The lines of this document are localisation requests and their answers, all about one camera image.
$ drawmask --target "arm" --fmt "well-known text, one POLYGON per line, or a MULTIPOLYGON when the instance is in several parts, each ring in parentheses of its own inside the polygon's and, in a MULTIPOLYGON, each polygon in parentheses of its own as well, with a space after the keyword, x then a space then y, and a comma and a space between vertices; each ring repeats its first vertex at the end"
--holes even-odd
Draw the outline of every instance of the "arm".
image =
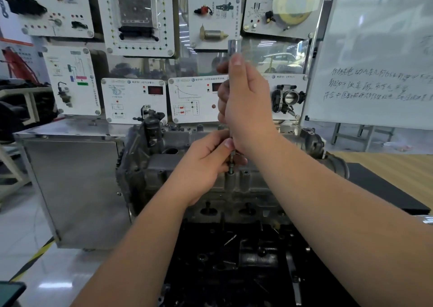
POLYGON ((268 83, 240 55, 219 67, 219 119, 323 263, 362 306, 433 301, 433 228, 341 178, 279 135, 268 83), (245 128, 245 123, 258 123, 245 128), (296 171, 288 171, 295 164, 296 171))
POLYGON ((73 307, 155 307, 184 212, 215 183, 234 150, 227 130, 194 142, 73 307))

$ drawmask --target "hand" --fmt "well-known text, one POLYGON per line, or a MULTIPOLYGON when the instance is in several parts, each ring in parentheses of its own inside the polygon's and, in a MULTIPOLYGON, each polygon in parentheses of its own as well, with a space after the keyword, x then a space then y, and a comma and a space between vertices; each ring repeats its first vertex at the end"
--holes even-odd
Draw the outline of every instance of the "hand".
MULTIPOLYGON (((166 185, 175 185, 175 191, 187 205, 192 206, 211 189, 219 173, 229 171, 226 161, 235 149, 229 135, 228 130, 216 130, 195 141, 171 173, 166 185)), ((246 164, 247 161, 237 155, 235 163, 246 164)))
POLYGON ((217 70, 229 74, 229 80, 218 89, 218 120, 229 125, 236 149, 252 157, 254 147, 277 135, 269 84, 241 54, 233 55, 217 70))

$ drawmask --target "person's left hand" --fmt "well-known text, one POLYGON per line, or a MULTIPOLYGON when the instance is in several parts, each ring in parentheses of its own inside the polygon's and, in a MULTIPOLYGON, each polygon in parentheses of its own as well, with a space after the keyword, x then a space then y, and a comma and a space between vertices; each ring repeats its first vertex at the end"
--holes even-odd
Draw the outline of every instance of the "person's left hand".
MULTIPOLYGON (((176 187, 176 198, 192 206, 212 188, 219 173, 229 170, 226 162, 235 149, 229 136, 228 130, 216 130, 191 144, 166 182, 176 187)), ((245 165, 247 161, 236 155, 235 163, 245 165)))

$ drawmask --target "stainless steel box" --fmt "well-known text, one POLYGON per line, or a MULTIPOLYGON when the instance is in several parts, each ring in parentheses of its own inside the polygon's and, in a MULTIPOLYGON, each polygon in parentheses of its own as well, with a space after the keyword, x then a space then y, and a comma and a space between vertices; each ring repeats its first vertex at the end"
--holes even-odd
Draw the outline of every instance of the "stainless steel box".
POLYGON ((58 247, 112 249, 131 226, 115 177, 129 128, 63 119, 15 134, 58 247))

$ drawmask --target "white car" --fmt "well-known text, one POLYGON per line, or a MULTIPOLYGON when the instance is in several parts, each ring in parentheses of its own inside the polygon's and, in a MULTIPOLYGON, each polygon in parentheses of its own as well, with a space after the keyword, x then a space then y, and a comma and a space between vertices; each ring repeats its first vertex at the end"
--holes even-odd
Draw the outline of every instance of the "white car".
POLYGON ((298 72, 297 69, 303 67, 304 59, 302 57, 297 59, 291 53, 270 54, 263 57, 263 61, 258 63, 256 69, 260 73, 279 73, 279 69, 293 67, 294 72, 298 72))

